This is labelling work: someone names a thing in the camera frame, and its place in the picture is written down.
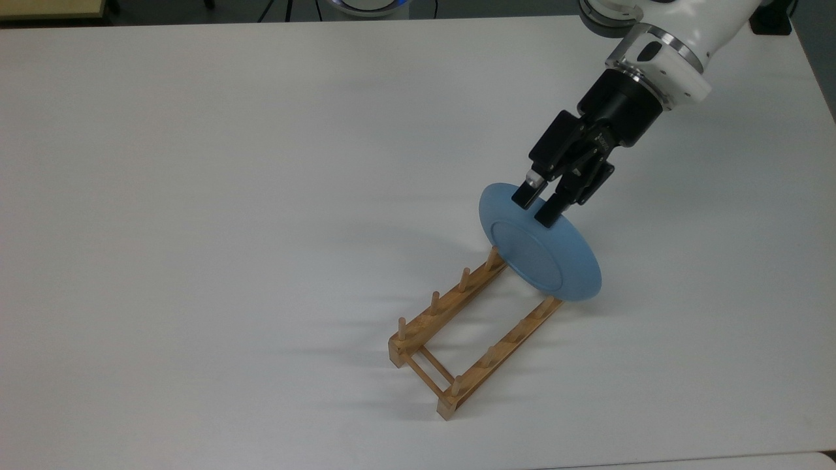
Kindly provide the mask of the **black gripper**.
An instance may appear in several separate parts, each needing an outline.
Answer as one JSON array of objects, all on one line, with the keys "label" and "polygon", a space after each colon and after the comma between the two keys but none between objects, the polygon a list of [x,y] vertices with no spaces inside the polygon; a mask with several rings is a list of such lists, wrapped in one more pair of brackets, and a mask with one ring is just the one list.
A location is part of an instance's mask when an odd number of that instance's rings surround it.
[{"label": "black gripper", "polygon": [[576,156],[574,147],[588,131],[585,122],[607,126],[619,146],[632,147],[663,110],[656,95],[634,77],[606,69],[577,104],[582,119],[561,111],[535,143],[528,156],[531,169],[511,199],[528,210],[547,184],[560,178],[555,193],[536,212],[538,223],[552,227],[570,206],[588,202],[615,171],[610,151],[594,148]]}]

